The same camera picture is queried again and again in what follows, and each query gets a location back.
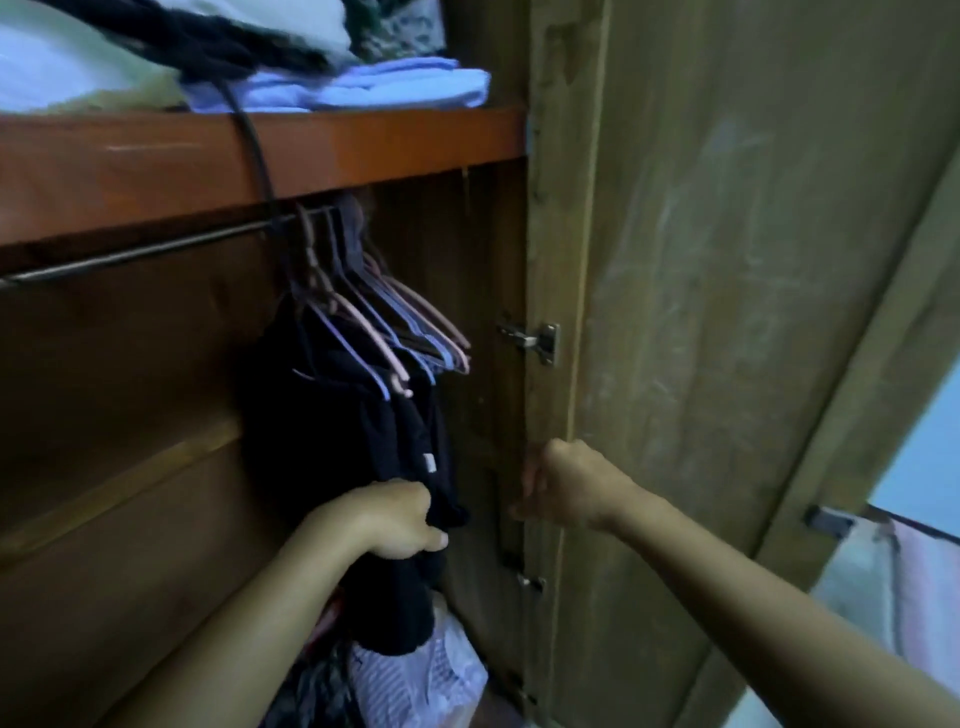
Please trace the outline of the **metal closet rod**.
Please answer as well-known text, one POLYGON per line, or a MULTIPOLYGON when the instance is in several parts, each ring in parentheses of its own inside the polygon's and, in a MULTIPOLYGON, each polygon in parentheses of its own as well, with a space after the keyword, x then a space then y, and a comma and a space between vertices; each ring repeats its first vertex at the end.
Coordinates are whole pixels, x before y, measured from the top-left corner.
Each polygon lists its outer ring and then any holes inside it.
POLYGON ((62 263, 33 267, 14 273, 0 273, 0 292, 28 285, 54 282, 126 263, 193 250, 233 237, 266 234, 268 227, 268 221, 221 226, 201 233, 112 250, 62 263))

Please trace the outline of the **wooden wardrobe door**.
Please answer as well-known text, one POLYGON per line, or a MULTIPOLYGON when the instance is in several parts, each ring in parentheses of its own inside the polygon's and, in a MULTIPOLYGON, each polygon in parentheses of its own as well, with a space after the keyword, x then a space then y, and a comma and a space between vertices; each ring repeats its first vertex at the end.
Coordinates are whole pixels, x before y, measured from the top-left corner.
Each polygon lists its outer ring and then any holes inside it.
POLYGON ((531 0, 534 439, 808 589, 960 355, 960 0, 531 0))

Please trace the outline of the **bunch of pastel clothes hangers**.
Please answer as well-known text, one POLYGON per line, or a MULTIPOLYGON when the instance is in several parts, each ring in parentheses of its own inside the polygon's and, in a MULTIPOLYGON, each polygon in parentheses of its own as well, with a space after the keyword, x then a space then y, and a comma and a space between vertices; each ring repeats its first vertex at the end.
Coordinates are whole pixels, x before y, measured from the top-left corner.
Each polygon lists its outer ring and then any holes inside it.
POLYGON ((471 342, 428 299, 399 281, 368 244, 360 200, 294 207, 302 245, 298 312, 321 329, 369 377, 385 401, 414 397, 414 372, 435 385, 445 373, 468 375, 471 342))

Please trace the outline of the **white folded bedding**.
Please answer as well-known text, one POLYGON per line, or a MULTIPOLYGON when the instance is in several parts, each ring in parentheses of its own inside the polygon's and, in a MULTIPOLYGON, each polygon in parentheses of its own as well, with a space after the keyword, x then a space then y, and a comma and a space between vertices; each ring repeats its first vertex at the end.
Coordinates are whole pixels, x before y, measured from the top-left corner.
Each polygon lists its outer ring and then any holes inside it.
POLYGON ((186 103, 177 71, 34 0, 0 0, 0 116, 162 112, 186 103))

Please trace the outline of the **metal door hinge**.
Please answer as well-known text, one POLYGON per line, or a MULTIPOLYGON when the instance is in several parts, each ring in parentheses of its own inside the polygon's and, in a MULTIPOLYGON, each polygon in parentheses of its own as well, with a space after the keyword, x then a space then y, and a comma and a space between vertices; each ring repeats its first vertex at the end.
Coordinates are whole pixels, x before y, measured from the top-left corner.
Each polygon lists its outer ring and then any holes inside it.
POLYGON ((539 362, 546 367, 558 363, 561 326, 556 322, 545 322, 530 332, 522 326, 510 322, 498 323, 496 330, 517 349, 534 353, 539 362))
POLYGON ((546 580, 536 575, 529 575, 526 572, 525 560, 522 553, 510 550, 501 553, 501 565, 513 577, 521 588, 532 591, 534 594, 542 594, 546 588, 546 580))

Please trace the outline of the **person's left forearm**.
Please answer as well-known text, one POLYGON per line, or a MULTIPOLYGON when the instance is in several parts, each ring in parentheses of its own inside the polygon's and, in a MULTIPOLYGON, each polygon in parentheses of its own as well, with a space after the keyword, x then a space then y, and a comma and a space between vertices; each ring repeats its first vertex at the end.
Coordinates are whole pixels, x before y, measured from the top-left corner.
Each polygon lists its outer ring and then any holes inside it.
POLYGON ((257 728, 337 581, 370 545, 362 504, 308 516, 98 728, 257 728))

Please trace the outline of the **person's left hand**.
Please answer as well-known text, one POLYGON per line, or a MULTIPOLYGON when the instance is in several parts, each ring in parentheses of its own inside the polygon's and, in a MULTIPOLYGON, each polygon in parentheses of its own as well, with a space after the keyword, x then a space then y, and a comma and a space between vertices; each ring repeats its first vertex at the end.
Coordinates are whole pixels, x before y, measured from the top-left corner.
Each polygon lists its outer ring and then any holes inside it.
POLYGON ((423 483, 390 480, 349 491, 321 506, 318 514, 356 556, 370 553, 403 560, 422 553, 418 550, 421 526, 438 528, 427 522, 430 506, 431 495, 423 483))

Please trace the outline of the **person's right hand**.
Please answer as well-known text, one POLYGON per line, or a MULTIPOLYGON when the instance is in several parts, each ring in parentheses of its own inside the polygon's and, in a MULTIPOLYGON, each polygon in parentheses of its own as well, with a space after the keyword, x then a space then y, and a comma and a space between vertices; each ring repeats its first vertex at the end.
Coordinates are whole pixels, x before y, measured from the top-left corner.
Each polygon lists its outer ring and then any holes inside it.
POLYGON ((548 523, 603 530, 642 491, 623 471, 581 440, 553 438, 544 443, 550 443, 548 523))

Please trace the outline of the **person's right forearm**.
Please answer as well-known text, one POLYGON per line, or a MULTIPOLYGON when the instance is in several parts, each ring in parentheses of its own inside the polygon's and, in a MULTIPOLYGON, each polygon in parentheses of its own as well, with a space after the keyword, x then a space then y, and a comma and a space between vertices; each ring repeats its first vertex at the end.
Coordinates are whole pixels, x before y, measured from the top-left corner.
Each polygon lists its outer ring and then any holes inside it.
POLYGON ((960 700, 628 478, 604 525, 783 728, 960 728, 960 700))

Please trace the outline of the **dark patterned clothes pile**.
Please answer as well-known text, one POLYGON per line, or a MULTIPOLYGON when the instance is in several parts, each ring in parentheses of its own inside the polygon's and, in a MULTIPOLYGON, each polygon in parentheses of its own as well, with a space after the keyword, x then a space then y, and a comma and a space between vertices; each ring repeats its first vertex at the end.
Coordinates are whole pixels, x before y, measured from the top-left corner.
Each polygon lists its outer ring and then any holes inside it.
POLYGON ((354 642, 335 588, 258 728, 366 728, 351 677, 354 642))

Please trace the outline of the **folded light blue clothes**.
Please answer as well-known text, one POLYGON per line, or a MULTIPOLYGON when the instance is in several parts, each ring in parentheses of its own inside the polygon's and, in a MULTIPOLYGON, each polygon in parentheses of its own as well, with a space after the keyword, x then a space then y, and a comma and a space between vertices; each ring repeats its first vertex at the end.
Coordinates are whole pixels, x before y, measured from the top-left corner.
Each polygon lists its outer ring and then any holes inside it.
POLYGON ((442 56, 413 56, 356 65, 335 76, 261 69, 227 86, 254 114, 409 111, 478 108, 489 99, 492 75, 442 56))

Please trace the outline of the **green patterned fabric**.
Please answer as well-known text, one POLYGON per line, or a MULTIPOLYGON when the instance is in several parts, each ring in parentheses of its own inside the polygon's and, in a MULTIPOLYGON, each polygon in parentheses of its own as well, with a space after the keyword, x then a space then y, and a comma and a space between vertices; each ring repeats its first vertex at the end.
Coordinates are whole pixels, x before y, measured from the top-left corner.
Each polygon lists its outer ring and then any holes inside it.
POLYGON ((432 57, 447 49, 440 0, 342 0, 350 51, 364 64, 432 57))

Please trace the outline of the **pink cloth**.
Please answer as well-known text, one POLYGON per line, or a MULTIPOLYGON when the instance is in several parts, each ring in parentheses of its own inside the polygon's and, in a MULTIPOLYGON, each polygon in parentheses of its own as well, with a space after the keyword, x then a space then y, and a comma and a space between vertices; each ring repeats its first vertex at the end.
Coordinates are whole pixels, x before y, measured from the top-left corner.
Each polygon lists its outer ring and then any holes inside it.
POLYGON ((828 508, 807 523, 838 540, 811 595, 960 697, 960 543, 828 508))

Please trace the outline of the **black garment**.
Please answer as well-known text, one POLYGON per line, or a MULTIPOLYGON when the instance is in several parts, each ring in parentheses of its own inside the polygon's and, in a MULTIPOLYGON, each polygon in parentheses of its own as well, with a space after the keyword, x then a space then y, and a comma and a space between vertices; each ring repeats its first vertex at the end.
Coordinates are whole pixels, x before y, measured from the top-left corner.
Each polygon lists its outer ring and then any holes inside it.
MULTIPOLYGON (((242 451, 255 487, 289 526, 317 506, 373 482, 422 483, 427 524, 445 532, 469 520, 460 502, 450 436, 436 388, 414 370, 410 398, 389 398, 373 378, 386 365, 357 325, 336 332, 314 312, 281 298, 239 370, 242 451)), ((444 552, 406 560, 366 554, 342 579, 345 617, 365 650, 402 656, 434 629, 432 590, 444 552)))

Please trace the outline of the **white plastic bag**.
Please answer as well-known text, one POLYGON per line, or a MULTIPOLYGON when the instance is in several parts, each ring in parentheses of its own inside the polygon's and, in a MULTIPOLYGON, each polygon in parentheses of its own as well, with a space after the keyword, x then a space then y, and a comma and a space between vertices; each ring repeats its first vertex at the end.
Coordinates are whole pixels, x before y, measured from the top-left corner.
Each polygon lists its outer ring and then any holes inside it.
POLYGON ((434 630, 388 657, 354 645, 347 667, 365 728, 470 728, 489 674, 446 599, 432 593, 434 630))

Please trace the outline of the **wooden wardrobe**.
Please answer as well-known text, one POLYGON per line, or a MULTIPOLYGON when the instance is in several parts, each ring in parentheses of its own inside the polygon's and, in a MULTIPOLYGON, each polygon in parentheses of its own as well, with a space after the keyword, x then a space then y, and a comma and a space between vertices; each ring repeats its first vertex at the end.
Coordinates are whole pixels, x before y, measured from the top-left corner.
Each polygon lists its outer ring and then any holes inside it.
MULTIPOLYGON (((496 685, 543 705, 519 493, 530 0, 441 0, 474 110, 254 117, 278 196, 351 188, 390 272, 471 343, 440 383, 459 494, 442 588, 496 685)), ((231 122, 0 116, 0 274, 258 222, 231 122)), ((241 460, 241 357, 281 273, 263 233, 0 292, 0 728, 91 728, 285 537, 241 460)))

